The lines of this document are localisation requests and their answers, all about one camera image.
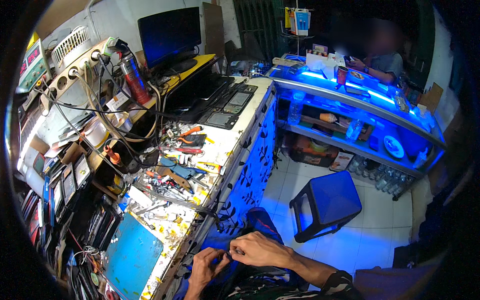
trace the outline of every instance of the glue tube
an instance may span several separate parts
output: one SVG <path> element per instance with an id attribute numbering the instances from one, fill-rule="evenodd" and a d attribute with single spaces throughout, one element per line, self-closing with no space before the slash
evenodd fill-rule
<path id="1" fill-rule="evenodd" d="M 223 175 L 225 173 L 225 169 L 221 165 L 217 165 L 217 164 L 198 162 L 196 166 L 200 170 L 207 171 L 214 174 Z"/>

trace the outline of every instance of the orange-handled pliers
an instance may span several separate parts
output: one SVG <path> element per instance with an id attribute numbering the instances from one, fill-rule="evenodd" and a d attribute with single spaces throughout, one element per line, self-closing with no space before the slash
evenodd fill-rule
<path id="1" fill-rule="evenodd" d="M 193 127 L 192 129 L 188 130 L 187 132 L 181 134 L 180 137 L 177 140 L 181 141 L 181 142 L 184 142 L 186 144 L 191 144 L 191 143 L 193 143 L 193 141 L 187 141 L 187 140 L 184 139 L 184 137 L 186 137 L 187 135 L 190 135 L 194 132 L 202 131 L 203 129 L 204 128 L 202 126 Z"/>

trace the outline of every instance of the blue plastic stool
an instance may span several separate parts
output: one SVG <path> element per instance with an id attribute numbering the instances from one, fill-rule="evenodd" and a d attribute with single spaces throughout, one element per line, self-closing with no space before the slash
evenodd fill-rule
<path id="1" fill-rule="evenodd" d="M 302 204 L 308 201 L 312 220 L 306 221 Z M 361 212 L 357 189 L 348 171 L 310 179 L 290 201 L 298 233 L 295 240 L 304 243 L 328 233 L 335 233 Z"/>

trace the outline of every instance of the red wire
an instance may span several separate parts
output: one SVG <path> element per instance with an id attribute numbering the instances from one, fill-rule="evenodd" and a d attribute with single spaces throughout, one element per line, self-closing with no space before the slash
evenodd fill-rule
<path id="1" fill-rule="evenodd" d="M 93 266 L 94 268 L 96 268 L 96 266 L 95 266 L 95 264 L 93 263 L 93 261 L 90 259 L 90 257 L 88 257 L 88 255 L 85 253 L 85 250 L 84 250 L 84 249 L 80 246 L 80 244 L 78 243 L 77 239 L 76 239 L 75 236 L 73 235 L 73 233 L 72 233 L 72 231 L 70 230 L 70 228 L 68 228 L 68 231 L 69 231 L 70 234 L 72 235 L 72 238 L 73 238 L 73 240 L 75 241 L 75 243 L 77 244 L 77 246 L 78 246 L 80 249 L 82 249 L 82 252 L 84 253 L 84 256 L 90 261 L 90 263 L 92 264 L 92 266 Z M 102 272 L 100 269 L 98 269 L 98 271 L 100 272 L 100 274 L 102 275 L 102 277 L 105 278 L 105 280 L 108 282 L 108 284 L 110 284 L 112 287 L 115 287 L 115 286 L 113 285 L 113 283 L 112 283 L 105 275 L 103 275 L 103 272 Z M 127 299 L 127 297 L 125 297 L 125 295 L 123 295 L 122 292 L 120 292 L 120 290 L 119 290 L 118 288 L 116 288 L 116 292 L 119 293 L 120 295 L 122 295 L 122 297 L 123 297 L 124 299 Z"/>

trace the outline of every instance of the glass display counter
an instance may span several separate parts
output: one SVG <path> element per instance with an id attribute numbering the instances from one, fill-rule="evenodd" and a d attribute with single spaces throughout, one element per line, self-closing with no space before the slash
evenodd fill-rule
<path id="1" fill-rule="evenodd" d="M 347 76 L 346 86 L 363 90 L 363 96 L 349 93 L 345 86 L 337 85 L 335 78 L 325 78 L 322 73 L 307 71 L 294 75 L 288 72 L 288 67 L 275 66 L 267 75 L 275 81 L 280 102 L 290 102 L 297 91 L 305 93 L 300 123 L 292 124 L 287 118 L 279 118 L 279 128 L 343 148 L 415 178 L 423 177 L 446 149 L 442 132 L 434 118 L 430 120 L 430 126 L 425 124 L 425 120 L 416 115 L 408 102 L 408 112 L 401 111 L 394 100 L 395 92 L 401 91 L 383 85 L 366 74 L 363 80 L 354 78 L 350 73 Z M 336 121 L 327 124 L 320 120 L 320 113 L 331 113 Z M 368 130 L 362 139 L 354 142 L 346 137 L 351 120 L 362 121 L 363 131 Z M 386 136 L 400 142 L 405 153 L 401 158 L 388 151 L 384 143 Z M 371 147 L 372 139 L 378 139 L 378 147 Z M 419 152 L 426 148 L 426 163 L 415 168 Z"/>

